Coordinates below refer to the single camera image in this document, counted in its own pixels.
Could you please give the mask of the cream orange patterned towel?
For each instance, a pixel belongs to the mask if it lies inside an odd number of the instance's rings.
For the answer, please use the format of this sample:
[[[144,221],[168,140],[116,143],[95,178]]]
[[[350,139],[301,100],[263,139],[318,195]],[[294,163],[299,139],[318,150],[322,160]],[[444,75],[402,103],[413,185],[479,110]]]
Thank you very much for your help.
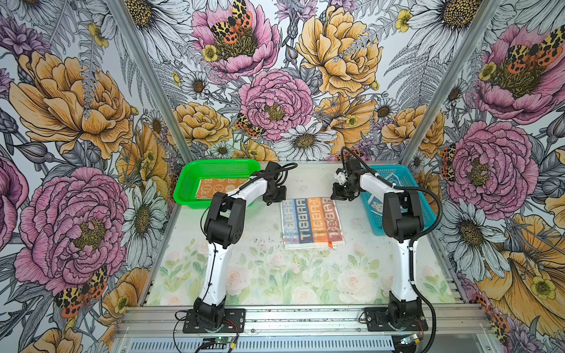
[[[332,199],[287,199],[280,208],[286,249],[336,249],[345,244],[338,210]]]

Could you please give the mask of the teal plastic basket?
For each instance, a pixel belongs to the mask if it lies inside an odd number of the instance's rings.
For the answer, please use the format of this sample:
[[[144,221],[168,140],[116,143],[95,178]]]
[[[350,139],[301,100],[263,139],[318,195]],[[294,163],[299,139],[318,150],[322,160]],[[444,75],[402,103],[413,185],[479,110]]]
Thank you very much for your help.
[[[372,168],[383,178],[387,179],[389,182],[395,183],[397,186],[402,187],[418,187],[416,180],[414,179],[411,171],[406,166],[402,165],[381,165],[381,166],[372,166]],[[363,206],[365,201],[366,194],[363,192],[360,194],[360,198],[362,199]],[[422,215],[425,220],[425,229],[430,227],[434,221],[436,220],[436,211],[432,209],[430,206],[428,199],[426,198],[427,194],[422,193],[419,191],[420,197],[420,204],[422,208]],[[372,229],[372,234],[375,236],[385,236],[385,232],[382,229],[382,219],[378,218],[376,221],[369,221],[370,227]]]

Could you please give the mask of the orange bunny towel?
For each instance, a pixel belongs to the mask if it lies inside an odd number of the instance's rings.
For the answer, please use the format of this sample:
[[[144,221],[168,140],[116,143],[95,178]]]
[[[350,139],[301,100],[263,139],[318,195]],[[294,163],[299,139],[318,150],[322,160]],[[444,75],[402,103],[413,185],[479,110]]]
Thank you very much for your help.
[[[197,187],[195,199],[212,200],[213,195],[217,192],[229,194],[229,192],[240,188],[248,179],[244,178],[207,178],[201,179]]]

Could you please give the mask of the green plastic basket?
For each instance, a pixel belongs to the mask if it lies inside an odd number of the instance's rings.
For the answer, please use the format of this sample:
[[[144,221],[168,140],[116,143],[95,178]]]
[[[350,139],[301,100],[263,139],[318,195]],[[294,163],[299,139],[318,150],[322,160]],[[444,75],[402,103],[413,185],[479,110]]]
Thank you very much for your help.
[[[234,191],[260,169],[260,163],[250,159],[191,162],[179,175],[174,200],[192,209],[205,209],[216,192],[228,194]]]

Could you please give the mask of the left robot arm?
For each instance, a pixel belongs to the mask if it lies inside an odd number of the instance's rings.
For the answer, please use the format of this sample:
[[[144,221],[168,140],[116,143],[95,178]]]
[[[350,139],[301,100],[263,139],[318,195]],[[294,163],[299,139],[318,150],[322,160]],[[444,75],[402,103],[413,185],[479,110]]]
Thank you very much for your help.
[[[281,166],[269,162],[265,169],[252,173],[235,190],[214,194],[201,219],[208,256],[203,288],[189,318],[196,327],[217,332],[228,322],[225,314],[227,268],[232,248],[244,233],[247,207],[256,199],[266,205],[286,200],[285,181],[288,172],[296,167],[296,163]]]

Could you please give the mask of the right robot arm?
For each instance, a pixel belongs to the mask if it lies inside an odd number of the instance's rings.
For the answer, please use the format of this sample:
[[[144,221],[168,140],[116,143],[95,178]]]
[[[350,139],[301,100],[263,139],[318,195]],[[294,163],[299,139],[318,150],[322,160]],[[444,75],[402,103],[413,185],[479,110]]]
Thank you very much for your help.
[[[383,204],[383,231],[397,241],[388,307],[365,308],[361,321],[369,331],[427,330],[422,298],[414,289],[414,249],[425,228],[419,192],[390,183],[356,157],[344,158],[335,177],[331,199],[351,202],[363,192],[371,194]]]

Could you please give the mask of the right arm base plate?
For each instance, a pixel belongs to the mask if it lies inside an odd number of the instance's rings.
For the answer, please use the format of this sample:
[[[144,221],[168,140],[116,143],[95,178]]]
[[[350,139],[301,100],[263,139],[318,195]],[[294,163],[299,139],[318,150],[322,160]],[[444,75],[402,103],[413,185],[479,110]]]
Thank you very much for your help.
[[[361,314],[361,323],[369,332],[428,331],[428,322],[422,310],[400,313],[385,307],[367,307]]]

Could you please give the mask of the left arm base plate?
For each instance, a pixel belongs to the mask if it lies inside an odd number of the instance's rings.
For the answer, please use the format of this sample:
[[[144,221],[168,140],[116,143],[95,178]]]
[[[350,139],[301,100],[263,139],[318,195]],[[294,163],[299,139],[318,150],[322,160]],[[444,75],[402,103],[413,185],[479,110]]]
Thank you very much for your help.
[[[191,309],[183,320],[182,332],[185,334],[242,333],[246,314],[247,311],[243,308],[225,308],[210,313],[200,313]]]

